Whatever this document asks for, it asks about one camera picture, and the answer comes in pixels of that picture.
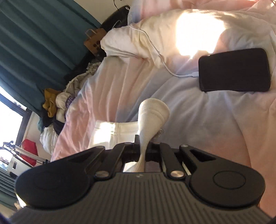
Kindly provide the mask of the white knit trousers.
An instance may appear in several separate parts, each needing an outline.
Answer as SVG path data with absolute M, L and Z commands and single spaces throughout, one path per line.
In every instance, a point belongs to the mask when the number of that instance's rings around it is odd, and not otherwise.
M 134 142 L 135 136 L 138 135 L 139 160 L 125 171 L 143 172 L 147 145 L 167 122 L 169 115 L 170 110 L 164 102 L 155 98 L 146 99 L 139 106 L 136 122 L 116 123 L 97 120 L 88 148 L 104 146 L 106 149 L 112 149 L 119 143 Z

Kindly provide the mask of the red bag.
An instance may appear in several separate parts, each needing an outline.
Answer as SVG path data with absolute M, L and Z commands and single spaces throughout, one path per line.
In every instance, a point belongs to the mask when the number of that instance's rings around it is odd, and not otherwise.
M 29 152 L 33 155 L 38 156 L 36 143 L 31 141 L 31 140 L 25 139 L 22 142 L 22 149 L 26 150 L 27 152 Z M 35 166 L 37 164 L 37 161 L 35 159 L 32 159 L 32 158 L 30 158 L 28 156 L 25 156 L 23 154 L 20 154 L 20 156 L 23 158 L 23 160 L 25 160 L 27 163 L 29 163 L 32 166 Z

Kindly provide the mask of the white puffy jacket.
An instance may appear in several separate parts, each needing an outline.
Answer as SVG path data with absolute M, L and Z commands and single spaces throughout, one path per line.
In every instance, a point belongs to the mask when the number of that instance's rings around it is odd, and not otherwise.
M 58 135 L 55 133 L 52 125 L 44 128 L 40 135 L 40 142 L 43 145 L 44 150 L 50 155 L 53 154 L 57 140 Z

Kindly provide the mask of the white side table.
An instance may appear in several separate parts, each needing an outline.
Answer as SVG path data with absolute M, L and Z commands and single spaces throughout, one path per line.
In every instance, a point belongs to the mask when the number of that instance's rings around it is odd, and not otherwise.
M 31 166 L 21 157 L 13 156 L 11 161 L 9 162 L 7 172 L 10 174 L 11 177 L 16 178 L 31 168 L 33 168 L 33 166 Z

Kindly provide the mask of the pink and blue duvet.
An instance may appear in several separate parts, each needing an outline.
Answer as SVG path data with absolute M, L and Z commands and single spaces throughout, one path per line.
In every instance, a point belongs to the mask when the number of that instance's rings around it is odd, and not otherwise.
M 195 1 L 194 7 L 168 1 L 141 1 L 140 18 L 171 10 L 248 11 L 275 14 L 274 1 Z M 140 104 L 163 101 L 170 117 L 158 137 L 171 147 L 188 144 L 252 167 L 265 179 L 261 208 L 275 215 L 275 71 L 268 92 L 202 92 L 198 71 L 184 76 L 138 57 L 108 56 L 70 105 L 52 160 L 88 149 L 97 120 L 136 122 Z

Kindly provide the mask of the black garment pile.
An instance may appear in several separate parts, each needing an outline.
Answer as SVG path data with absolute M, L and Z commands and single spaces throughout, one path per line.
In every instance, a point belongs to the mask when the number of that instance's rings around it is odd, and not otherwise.
M 50 118 L 47 112 L 41 113 L 39 121 L 40 132 L 42 133 L 44 128 L 49 127 L 50 125 L 53 126 L 55 133 L 57 135 L 60 135 L 65 124 L 63 122 L 58 121 L 56 116 Z

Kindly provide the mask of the white printed garment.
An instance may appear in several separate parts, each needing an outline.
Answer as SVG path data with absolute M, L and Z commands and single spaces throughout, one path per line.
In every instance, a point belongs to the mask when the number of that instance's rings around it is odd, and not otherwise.
M 56 119 L 62 123 L 66 122 L 66 112 L 72 101 L 77 97 L 79 91 L 89 78 L 88 73 L 83 73 L 71 80 L 63 92 L 56 96 Z

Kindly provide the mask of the mustard yellow garment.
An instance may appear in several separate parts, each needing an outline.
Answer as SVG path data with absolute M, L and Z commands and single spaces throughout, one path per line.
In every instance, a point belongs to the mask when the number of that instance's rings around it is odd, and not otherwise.
M 51 88 L 44 90 L 45 103 L 43 104 L 43 108 L 47 111 L 48 117 L 50 118 L 54 117 L 57 112 L 56 97 L 60 93 L 61 91 Z

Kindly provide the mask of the black smartphone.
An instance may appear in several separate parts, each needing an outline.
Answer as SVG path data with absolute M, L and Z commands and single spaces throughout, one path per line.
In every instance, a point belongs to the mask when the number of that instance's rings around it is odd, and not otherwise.
M 262 48 L 205 55 L 198 60 L 201 91 L 266 92 L 270 89 L 269 61 Z

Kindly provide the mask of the brown paper bag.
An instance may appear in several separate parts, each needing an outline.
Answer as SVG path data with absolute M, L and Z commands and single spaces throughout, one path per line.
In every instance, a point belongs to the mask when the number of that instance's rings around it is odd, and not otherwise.
M 84 41 L 84 45 L 94 56 L 97 56 L 100 52 L 101 40 L 106 35 L 106 33 L 107 32 L 103 28 L 90 28 L 85 32 L 87 39 Z

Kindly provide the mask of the dark green curtain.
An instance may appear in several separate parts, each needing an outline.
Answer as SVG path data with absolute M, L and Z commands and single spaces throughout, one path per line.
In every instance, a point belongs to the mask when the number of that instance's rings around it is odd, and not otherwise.
M 75 1 L 1 1 L 1 87 L 35 113 L 44 90 L 64 89 L 100 23 Z

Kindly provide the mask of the cream pillow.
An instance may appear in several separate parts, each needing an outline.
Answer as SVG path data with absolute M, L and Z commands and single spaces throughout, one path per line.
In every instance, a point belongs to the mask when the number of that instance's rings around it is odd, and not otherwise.
M 101 46 L 108 56 L 147 59 L 182 76 L 198 71 L 203 55 L 262 48 L 274 72 L 275 14 L 176 9 L 112 29 Z

